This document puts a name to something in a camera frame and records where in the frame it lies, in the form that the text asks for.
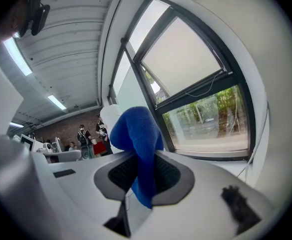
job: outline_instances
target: ceiling panel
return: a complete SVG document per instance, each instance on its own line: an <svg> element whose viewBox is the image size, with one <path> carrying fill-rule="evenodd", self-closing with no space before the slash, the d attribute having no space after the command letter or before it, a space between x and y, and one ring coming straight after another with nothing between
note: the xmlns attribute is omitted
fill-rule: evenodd
<svg viewBox="0 0 292 240"><path fill-rule="evenodd" d="M32 74L24 76L0 44L0 66L24 98L19 117L14 118L20 124L20 118L44 122L64 115L47 99L48 95L63 103L66 113L78 109L75 105L95 105L98 97L97 53L111 0L41 2L50 5L44 28L36 36L27 32L16 42Z"/></svg>

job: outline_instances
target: ceiling light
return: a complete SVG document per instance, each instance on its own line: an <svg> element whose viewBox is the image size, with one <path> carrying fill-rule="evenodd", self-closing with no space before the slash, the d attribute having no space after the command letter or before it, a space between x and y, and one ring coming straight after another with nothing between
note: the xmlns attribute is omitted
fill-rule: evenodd
<svg viewBox="0 0 292 240"><path fill-rule="evenodd" d="M61 110L65 110L66 107L61 104L56 98L54 95L50 95L47 97L48 99L50 99L57 107L59 107Z"/></svg>
<svg viewBox="0 0 292 240"><path fill-rule="evenodd" d="M31 73L31 70L26 61L24 60L23 56L21 55L14 38L11 37L10 39L7 39L3 43L6 46L6 49L10 54L11 58L14 60L19 69L24 73L25 76L29 75Z"/></svg>
<svg viewBox="0 0 292 240"><path fill-rule="evenodd" d="M18 128L23 128L24 127L23 125L17 124L17 123L14 123L14 122L10 122L9 125L10 126L14 126L14 127L18 127Z"/></svg>

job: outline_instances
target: black furry object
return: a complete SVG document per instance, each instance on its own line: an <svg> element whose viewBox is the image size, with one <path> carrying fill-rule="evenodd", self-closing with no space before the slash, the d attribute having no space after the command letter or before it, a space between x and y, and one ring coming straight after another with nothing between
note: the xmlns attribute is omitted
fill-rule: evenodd
<svg viewBox="0 0 292 240"><path fill-rule="evenodd" d="M238 222L237 235L250 229L261 221L247 204L247 199L241 195L237 186L224 187L221 197L229 206L233 218Z"/></svg>

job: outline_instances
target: blue towel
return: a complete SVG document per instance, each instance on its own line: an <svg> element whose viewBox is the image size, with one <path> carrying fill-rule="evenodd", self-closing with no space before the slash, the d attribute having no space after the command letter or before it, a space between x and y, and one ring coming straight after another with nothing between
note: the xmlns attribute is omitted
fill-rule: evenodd
<svg viewBox="0 0 292 240"><path fill-rule="evenodd" d="M110 134L111 143L124 151L138 155L138 176L131 186L138 200L151 209L151 199L156 194L154 181L155 150L163 150L160 130L150 111L144 106L126 110Z"/></svg>

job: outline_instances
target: brown wall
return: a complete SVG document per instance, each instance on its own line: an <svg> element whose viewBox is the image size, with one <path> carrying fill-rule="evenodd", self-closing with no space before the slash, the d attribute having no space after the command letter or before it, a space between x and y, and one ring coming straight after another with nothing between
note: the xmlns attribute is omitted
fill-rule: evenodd
<svg viewBox="0 0 292 240"><path fill-rule="evenodd" d="M51 140L54 142L55 136L60 137L61 142L67 146L70 142L77 142L77 133L79 126L83 124L85 129L90 132L92 138L96 138L97 141L101 141L99 135L96 133L96 124L98 118L96 117L100 113L101 109L95 109L82 114L74 115L56 123L50 124L43 128L39 128L34 131L35 137L42 137L44 141Z"/></svg>

